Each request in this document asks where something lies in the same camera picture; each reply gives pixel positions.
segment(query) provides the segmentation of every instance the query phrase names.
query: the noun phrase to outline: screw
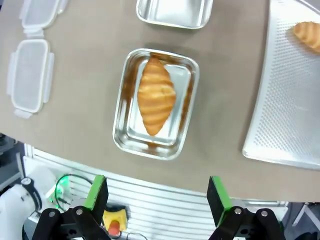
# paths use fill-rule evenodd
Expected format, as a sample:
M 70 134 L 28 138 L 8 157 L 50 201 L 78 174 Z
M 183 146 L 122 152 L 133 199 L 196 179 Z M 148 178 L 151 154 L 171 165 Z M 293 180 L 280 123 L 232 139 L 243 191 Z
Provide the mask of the screw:
M 266 217 L 266 216 L 268 216 L 268 213 L 267 213 L 267 211 L 262 211 L 261 215 L 262 215 L 262 217 Z
M 241 214 L 241 209 L 240 208 L 236 208 L 235 210 L 234 210 L 234 212 L 235 212 L 235 214 Z
M 82 211 L 82 209 L 78 209 L 77 211 L 75 211 L 75 213 L 76 213 L 77 215 L 81 215 L 81 214 L 83 213 L 83 211 Z

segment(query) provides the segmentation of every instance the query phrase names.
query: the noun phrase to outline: beige tabletop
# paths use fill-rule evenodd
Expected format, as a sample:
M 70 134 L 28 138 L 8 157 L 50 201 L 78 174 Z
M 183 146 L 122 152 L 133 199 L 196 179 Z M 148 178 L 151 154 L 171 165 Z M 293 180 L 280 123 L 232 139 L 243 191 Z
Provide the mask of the beige tabletop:
M 22 0 L 0 11 L 0 132 L 43 151 L 112 173 L 205 192 L 221 176 L 233 197 L 318 202 L 320 173 L 246 159 L 268 24 L 267 0 L 214 0 L 199 30 L 150 25 L 135 0 L 73 0 L 45 39 L 55 53 L 49 102 L 30 119 L 6 95 L 9 56 L 25 38 Z M 183 150 L 172 161 L 126 153 L 112 138 L 123 64 L 137 48 L 193 58 L 200 81 Z

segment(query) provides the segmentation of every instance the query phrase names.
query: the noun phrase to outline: silver food container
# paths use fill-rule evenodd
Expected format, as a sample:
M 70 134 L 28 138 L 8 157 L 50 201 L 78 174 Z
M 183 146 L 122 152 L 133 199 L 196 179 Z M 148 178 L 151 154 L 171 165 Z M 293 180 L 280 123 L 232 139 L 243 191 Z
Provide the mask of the silver food container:
M 214 0 L 138 0 L 136 14 L 146 23 L 200 29 L 209 21 Z
M 150 57 L 170 74 L 176 92 L 173 110 L 160 132 L 150 136 L 142 121 L 137 94 Z M 140 48 L 126 57 L 113 123 L 113 140 L 123 151 L 159 160 L 173 160 L 182 151 L 199 82 L 199 66 L 189 57 Z

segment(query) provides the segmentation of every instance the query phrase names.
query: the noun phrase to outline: yellow emergency stop switch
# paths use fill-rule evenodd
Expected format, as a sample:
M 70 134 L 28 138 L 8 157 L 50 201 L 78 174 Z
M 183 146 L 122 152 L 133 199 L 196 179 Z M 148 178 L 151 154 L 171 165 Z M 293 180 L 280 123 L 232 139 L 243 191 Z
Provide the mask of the yellow emergency stop switch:
M 119 211 L 106 211 L 103 213 L 105 229 L 112 236 L 118 236 L 120 232 L 127 229 L 127 213 L 125 209 Z

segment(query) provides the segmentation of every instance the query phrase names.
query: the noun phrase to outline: croissant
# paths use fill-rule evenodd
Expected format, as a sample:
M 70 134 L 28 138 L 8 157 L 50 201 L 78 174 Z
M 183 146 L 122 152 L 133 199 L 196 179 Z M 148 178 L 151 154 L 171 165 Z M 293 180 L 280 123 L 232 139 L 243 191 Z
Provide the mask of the croissant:
M 312 21 L 299 22 L 293 27 L 294 35 L 315 52 L 320 53 L 320 24 Z
M 165 66 L 155 57 L 142 72 L 137 100 L 147 133 L 155 136 L 170 116 L 176 102 L 174 84 Z

